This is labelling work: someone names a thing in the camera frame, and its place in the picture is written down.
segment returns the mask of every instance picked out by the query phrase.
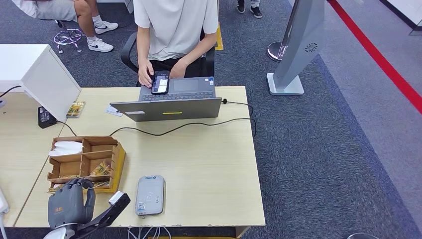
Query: laptop keyboard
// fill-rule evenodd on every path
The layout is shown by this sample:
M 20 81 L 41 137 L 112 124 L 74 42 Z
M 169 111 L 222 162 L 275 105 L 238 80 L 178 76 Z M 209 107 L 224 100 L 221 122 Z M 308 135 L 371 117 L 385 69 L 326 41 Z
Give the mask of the laptop keyboard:
M 213 98 L 212 91 L 196 93 L 177 93 L 166 95 L 148 95 L 142 97 L 144 101 L 193 100 Z

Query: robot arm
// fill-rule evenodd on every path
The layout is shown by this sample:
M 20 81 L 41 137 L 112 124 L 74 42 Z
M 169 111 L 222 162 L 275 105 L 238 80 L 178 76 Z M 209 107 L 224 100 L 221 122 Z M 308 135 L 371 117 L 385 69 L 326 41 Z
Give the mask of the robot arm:
M 44 239 L 82 239 L 111 225 L 130 202 L 126 193 L 118 191 L 108 201 L 110 207 L 91 221 L 95 204 L 95 192 L 92 187 L 91 181 L 77 178 L 50 196 L 48 223 L 53 231 Z M 85 205 L 84 188 L 88 188 Z

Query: white t-shirt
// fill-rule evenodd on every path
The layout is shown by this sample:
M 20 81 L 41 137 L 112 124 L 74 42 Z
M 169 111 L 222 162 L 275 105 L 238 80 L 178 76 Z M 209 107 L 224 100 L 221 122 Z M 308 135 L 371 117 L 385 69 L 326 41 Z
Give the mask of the white t-shirt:
M 38 7 L 35 1 L 12 0 L 12 2 L 28 16 L 36 17 Z
M 135 22 L 150 28 L 148 60 L 164 61 L 191 52 L 206 34 L 217 32 L 217 0 L 134 0 Z

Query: black shoe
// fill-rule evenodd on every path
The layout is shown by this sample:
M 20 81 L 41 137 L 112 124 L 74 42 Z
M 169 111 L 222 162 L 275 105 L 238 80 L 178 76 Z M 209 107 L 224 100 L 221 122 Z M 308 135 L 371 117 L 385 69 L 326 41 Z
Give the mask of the black shoe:
M 262 13 L 261 13 L 261 11 L 259 10 L 259 7 L 251 7 L 251 13 L 253 13 L 253 15 L 256 17 L 256 18 L 261 18 L 262 17 Z
M 239 11 L 239 13 L 245 12 L 245 0 L 238 0 L 237 1 L 237 11 Z

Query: yellow floor marker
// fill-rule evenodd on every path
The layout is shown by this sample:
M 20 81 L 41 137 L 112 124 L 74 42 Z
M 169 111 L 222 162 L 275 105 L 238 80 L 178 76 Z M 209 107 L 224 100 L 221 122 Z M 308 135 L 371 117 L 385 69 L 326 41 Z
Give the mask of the yellow floor marker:
M 222 51 L 223 48 L 223 38 L 221 36 L 221 30 L 220 30 L 220 22 L 218 22 L 218 29 L 217 29 L 217 46 L 215 47 L 217 51 Z

